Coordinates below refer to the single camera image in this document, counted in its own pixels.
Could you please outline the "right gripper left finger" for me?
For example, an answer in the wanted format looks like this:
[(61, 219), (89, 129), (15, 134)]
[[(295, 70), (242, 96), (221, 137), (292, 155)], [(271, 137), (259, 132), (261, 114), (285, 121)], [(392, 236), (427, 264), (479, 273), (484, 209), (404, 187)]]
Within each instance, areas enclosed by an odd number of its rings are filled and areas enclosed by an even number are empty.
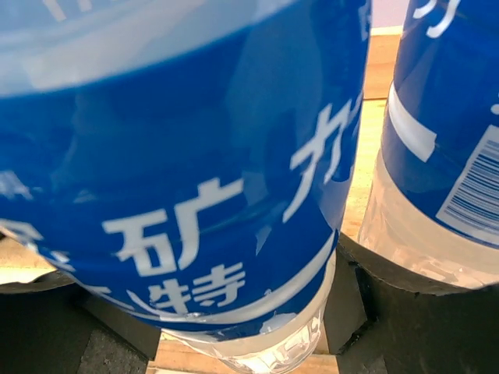
[(1, 286), (3, 373), (145, 373), (160, 336), (58, 271)]

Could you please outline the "water bottle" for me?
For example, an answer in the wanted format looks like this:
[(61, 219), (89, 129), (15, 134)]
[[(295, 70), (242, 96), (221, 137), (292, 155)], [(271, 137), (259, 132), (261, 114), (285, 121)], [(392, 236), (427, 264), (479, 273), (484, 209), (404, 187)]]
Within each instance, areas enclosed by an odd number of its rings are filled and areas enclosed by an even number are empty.
[(368, 1), (4, 1), (1, 229), (241, 373), (320, 336)]
[(498, 4), (412, 1), (359, 244), (414, 273), (498, 282)]

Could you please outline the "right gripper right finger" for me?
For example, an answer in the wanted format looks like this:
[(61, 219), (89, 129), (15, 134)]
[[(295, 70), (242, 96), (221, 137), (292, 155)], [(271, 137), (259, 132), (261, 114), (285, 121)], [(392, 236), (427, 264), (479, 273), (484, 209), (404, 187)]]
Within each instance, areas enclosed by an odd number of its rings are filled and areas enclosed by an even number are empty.
[(324, 310), (341, 373), (496, 373), (498, 286), (432, 280), (340, 235)]

